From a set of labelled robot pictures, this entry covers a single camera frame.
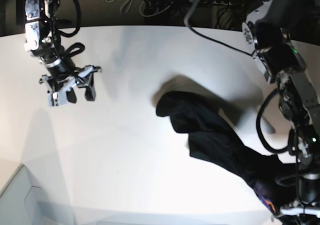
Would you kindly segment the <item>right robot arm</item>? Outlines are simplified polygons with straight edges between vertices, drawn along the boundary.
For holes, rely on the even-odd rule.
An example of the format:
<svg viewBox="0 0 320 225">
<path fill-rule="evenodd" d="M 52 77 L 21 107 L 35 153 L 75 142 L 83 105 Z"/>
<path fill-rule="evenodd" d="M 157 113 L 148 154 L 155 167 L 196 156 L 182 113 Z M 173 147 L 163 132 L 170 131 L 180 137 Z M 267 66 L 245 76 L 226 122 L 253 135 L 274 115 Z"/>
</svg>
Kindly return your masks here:
<svg viewBox="0 0 320 225">
<path fill-rule="evenodd" d="M 85 45 L 76 42 L 68 48 L 61 44 L 61 38 L 71 38 L 80 30 L 81 8 L 78 0 L 72 0 L 76 12 L 74 32 L 66 33 L 59 29 L 57 12 L 60 0 L 25 0 L 25 44 L 24 49 L 39 60 L 49 74 L 44 74 L 39 83 L 45 85 L 48 104 L 58 107 L 67 103 L 75 104 L 74 89 L 84 89 L 84 97 L 93 102 L 96 99 L 94 74 L 101 67 L 86 65 L 77 67 L 72 58 L 85 50 Z"/>
</svg>

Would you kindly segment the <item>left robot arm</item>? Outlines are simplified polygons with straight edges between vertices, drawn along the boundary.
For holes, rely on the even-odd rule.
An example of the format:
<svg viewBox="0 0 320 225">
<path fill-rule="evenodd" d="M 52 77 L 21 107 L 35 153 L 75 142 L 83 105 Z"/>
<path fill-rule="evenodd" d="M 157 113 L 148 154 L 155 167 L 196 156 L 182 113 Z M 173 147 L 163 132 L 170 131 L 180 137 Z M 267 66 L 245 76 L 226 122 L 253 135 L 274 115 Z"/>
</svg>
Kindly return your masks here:
<svg viewBox="0 0 320 225">
<path fill-rule="evenodd" d="M 292 44 L 290 28 L 311 0 L 262 0 L 247 14 L 242 34 L 252 57 L 269 84 L 276 88 L 262 103 L 256 131 L 263 147 L 272 154 L 295 157 L 290 178 L 295 188 L 293 201 L 275 211 L 277 217 L 291 216 L 298 225 L 320 222 L 320 104 L 309 81 L 307 65 Z M 275 97 L 278 108 L 290 122 L 287 146 L 275 149 L 261 130 L 262 115 Z"/>
</svg>

